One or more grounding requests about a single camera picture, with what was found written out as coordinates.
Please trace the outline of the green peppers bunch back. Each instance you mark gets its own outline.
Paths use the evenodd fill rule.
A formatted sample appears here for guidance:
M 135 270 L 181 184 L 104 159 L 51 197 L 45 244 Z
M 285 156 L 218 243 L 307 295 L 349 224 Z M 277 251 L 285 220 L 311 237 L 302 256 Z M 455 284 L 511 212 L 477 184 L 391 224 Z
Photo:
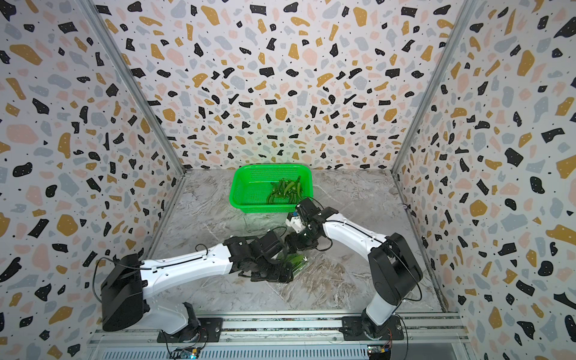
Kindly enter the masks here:
M 292 274 L 296 276 L 308 264 L 308 258 L 303 254 L 293 253 L 286 256 L 283 263 L 288 266 Z

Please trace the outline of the green peppers bunch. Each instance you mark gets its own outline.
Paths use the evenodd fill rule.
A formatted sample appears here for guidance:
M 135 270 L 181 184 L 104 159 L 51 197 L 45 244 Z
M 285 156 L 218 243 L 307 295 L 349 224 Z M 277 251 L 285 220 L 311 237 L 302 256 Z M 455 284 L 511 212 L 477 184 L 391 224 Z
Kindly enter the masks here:
M 280 180 L 271 183 L 271 192 L 266 202 L 269 205 L 275 203 L 297 204 L 303 199 L 303 187 L 299 181 Z
M 270 197 L 280 197 L 283 199 L 300 199 L 303 196 L 303 187 L 301 177 L 295 180 L 282 178 L 277 182 L 272 182 L 272 191 Z
M 288 266 L 292 274 L 296 276 L 308 264 L 308 258 L 303 254 L 293 253 L 286 256 L 283 263 Z

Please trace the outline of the clear clamshell container back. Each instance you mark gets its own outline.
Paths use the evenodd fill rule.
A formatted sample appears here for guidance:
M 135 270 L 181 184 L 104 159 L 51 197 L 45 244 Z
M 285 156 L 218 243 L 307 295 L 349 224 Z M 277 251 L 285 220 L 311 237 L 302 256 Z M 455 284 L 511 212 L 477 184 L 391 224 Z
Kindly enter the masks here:
M 311 258 L 303 253 L 287 253 L 285 251 L 281 252 L 277 259 L 291 271 L 294 278 L 303 272 L 311 261 Z

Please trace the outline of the green peppers bunch front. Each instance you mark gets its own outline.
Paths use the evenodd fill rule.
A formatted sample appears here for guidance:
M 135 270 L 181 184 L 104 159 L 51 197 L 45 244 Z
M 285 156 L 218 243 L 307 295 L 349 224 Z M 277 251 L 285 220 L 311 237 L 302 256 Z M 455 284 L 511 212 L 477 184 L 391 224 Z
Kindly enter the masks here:
M 271 192 L 266 202 L 269 205 L 275 203 L 297 204 L 303 199 L 303 187 L 299 181 L 280 180 L 271 183 Z

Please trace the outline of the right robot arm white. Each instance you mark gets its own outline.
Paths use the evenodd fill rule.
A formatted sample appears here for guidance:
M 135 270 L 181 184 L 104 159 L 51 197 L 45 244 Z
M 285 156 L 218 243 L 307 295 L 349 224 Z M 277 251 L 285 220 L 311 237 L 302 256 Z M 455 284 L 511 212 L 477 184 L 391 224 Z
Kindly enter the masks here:
M 363 310 L 361 321 L 366 334 L 373 338 L 423 279 L 422 270 L 402 235 L 370 231 L 332 207 L 317 206 L 310 198 L 295 206 L 295 211 L 286 217 L 286 225 L 292 229 L 286 242 L 294 251 L 317 248 L 319 239 L 324 237 L 348 247 L 367 261 L 376 294 Z

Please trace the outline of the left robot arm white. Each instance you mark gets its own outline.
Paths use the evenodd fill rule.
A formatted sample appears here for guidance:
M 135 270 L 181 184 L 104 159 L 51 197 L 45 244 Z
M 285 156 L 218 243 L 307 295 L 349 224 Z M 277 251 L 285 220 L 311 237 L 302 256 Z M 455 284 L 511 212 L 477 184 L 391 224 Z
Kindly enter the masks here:
M 173 335 L 200 324 L 191 304 L 163 304 L 158 296 L 174 287 L 219 275 L 238 274 L 253 282 L 286 284 L 301 260 L 273 230 L 261 237 L 232 236 L 220 244 L 181 256 L 141 260 L 136 254 L 115 262 L 100 286 L 102 328 L 116 332 L 135 325 Z

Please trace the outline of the green plastic basket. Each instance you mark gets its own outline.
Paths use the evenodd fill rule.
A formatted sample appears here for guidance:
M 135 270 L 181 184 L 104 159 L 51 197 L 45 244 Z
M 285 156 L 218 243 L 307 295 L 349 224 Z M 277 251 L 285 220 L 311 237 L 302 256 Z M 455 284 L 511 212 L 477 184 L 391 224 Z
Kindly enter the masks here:
M 293 212 L 297 204 L 275 203 L 269 205 L 267 196 L 272 191 L 272 182 L 281 179 L 295 180 L 301 177 L 303 199 L 314 195 L 311 170 L 300 164 L 256 164 L 243 166 L 235 171 L 229 195 L 232 207 L 245 214 Z

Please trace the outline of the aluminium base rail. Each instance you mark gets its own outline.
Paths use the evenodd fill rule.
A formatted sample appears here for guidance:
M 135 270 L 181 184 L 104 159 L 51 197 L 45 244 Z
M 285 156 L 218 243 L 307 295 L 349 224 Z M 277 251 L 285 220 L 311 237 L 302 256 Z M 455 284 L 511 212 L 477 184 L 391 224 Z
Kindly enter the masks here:
M 339 332 L 343 318 L 358 317 L 358 312 L 344 310 L 275 310 L 202 312 L 200 318 L 221 318 L 220 340 L 224 345 L 340 345 L 344 335 Z M 467 330 L 456 313 L 403 312 L 397 326 L 409 343 L 457 344 L 470 343 Z M 160 347 L 158 330 L 132 328 L 117 332 L 97 330 L 88 341 L 89 349 L 105 347 Z

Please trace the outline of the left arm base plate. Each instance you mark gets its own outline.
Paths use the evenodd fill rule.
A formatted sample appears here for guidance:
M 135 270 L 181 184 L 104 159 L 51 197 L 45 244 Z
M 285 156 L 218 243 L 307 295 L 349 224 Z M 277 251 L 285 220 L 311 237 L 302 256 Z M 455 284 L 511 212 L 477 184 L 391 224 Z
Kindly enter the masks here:
M 158 333 L 157 342 L 164 344 L 206 344 L 217 343 L 221 337 L 224 319 L 221 317 L 201 317 L 196 325 L 187 325 L 175 334 Z

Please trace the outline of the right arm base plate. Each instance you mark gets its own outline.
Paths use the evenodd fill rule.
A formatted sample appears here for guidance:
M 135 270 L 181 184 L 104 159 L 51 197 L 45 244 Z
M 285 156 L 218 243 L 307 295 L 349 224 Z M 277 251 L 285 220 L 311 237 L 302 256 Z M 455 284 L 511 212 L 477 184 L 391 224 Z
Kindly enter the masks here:
M 367 316 L 345 316 L 339 332 L 345 341 L 401 341 L 404 327 L 398 315 L 392 315 L 382 325 L 375 325 Z

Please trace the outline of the aluminium corner post right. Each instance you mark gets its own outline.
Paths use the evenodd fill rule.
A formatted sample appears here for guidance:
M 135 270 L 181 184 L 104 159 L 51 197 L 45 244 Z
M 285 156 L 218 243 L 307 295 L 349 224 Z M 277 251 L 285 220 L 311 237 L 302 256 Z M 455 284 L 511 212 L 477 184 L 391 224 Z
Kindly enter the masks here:
M 464 32 L 464 28 L 468 23 L 468 21 L 470 20 L 477 3 L 478 2 L 476 0 L 466 0 L 463 2 L 462 8 L 460 9 L 456 17 L 454 28 L 451 31 L 451 34 L 446 42 L 445 49 L 444 51 L 442 51 L 441 57 L 439 57 L 437 66 L 434 69 L 430 82 L 428 83 L 427 88 L 424 91 L 421 102 L 415 113 L 415 118 L 412 121 L 412 124 L 409 127 L 408 131 L 406 132 L 403 144 L 400 147 L 400 151 L 397 154 L 396 160 L 391 168 L 392 174 L 395 174 L 399 171 L 402 165 L 402 161 L 408 155 L 408 152 L 410 150 L 410 144 L 416 138 L 417 130 L 420 128 L 420 126 L 424 121 L 425 114 L 427 113 L 428 108 L 431 105 L 436 90 L 440 87 L 443 75 L 449 66 L 450 60 Z

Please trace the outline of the aluminium corner post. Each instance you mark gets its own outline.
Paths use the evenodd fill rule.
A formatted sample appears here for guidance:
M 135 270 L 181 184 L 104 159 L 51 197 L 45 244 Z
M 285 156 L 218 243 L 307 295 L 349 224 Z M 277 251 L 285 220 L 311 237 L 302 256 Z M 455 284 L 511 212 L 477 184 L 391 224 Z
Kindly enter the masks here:
M 149 102 L 146 100 L 146 97 L 143 95 L 140 87 L 135 81 L 131 73 L 131 69 L 122 58 L 122 54 L 119 48 L 116 46 L 116 42 L 113 40 L 110 32 L 107 30 L 105 22 L 101 19 L 94 2 L 79 0 L 77 3 L 83 16 L 86 18 L 88 24 L 94 30 L 94 33 L 97 35 L 97 38 L 102 44 L 103 48 L 108 53 L 109 60 L 115 66 L 115 69 L 118 71 L 118 75 L 121 77 L 122 82 L 126 85 L 136 105 L 143 111 L 146 120 L 151 126 L 151 129 L 154 131 L 157 141 L 161 144 L 163 150 L 166 152 L 166 158 L 173 165 L 176 172 L 178 173 L 178 176 L 180 178 L 183 177 L 185 175 L 185 168 L 180 163 L 180 160 L 177 157 L 173 147 L 170 145 L 170 142 L 167 139 L 167 135 L 164 133 L 161 124 L 158 122 L 152 107 L 149 105 Z
M 434 69 L 430 82 L 428 83 L 427 88 L 424 91 L 421 102 L 415 113 L 415 118 L 412 121 L 412 124 L 409 127 L 408 131 L 406 132 L 403 144 L 400 147 L 400 151 L 397 154 L 396 160 L 391 168 L 392 174 L 395 174 L 399 171 L 402 165 L 402 161 L 408 155 L 408 152 L 410 150 L 410 144 L 416 138 L 417 130 L 420 128 L 420 126 L 424 121 L 425 114 L 427 113 L 428 108 L 431 105 L 436 90 L 440 87 L 443 75 L 449 66 L 450 60 L 464 32 L 464 28 L 468 23 L 468 21 L 470 20 L 477 3 L 478 2 L 476 0 L 466 0 L 463 2 L 462 8 L 460 9 L 456 17 L 454 28 L 451 31 L 451 34 L 446 42 L 445 49 L 444 51 L 442 51 L 441 57 L 439 57 L 437 66 Z

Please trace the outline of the aluminium corner post left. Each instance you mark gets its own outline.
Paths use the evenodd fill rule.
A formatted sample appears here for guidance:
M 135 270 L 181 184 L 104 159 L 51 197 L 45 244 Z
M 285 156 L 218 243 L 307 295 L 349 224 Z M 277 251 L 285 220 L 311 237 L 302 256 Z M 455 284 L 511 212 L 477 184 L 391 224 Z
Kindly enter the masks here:
M 88 24 L 94 30 L 94 33 L 97 35 L 97 38 L 102 44 L 103 48 L 108 53 L 109 60 L 115 66 L 115 69 L 118 71 L 118 75 L 121 77 L 122 82 L 126 85 L 136 105 L 143 111 L 146 120 L 151 126 L 151 129 L 154 131 L 157 141 L 161 144 L 163 150 L 166 152 L 166 158 L 173 165 L 176 172 L 178 173 L 178 176 L 180 178 L 183 177 L 185 175 L 185 168 L 180 163 L 180 160 L 177 157 L 173 147 L 170 145 L 170 142 L 167 139 L 167 135 L 164 133 L 161 124 L 158 122 L 152 107 L 149 105 L 149 102 L 146 100 L 146 97 L 143 95 L 140 87 L 135 81 L 131 73 L 131 69 L 122 58 L 122 54 L 119 48 L 116 46 L 116 42 L 113 40 L 110 32 L 107 30 L 105 22 L 101 19 L 94 2 L 79 0 L 77 3 L 83 16 L 86 18 Z

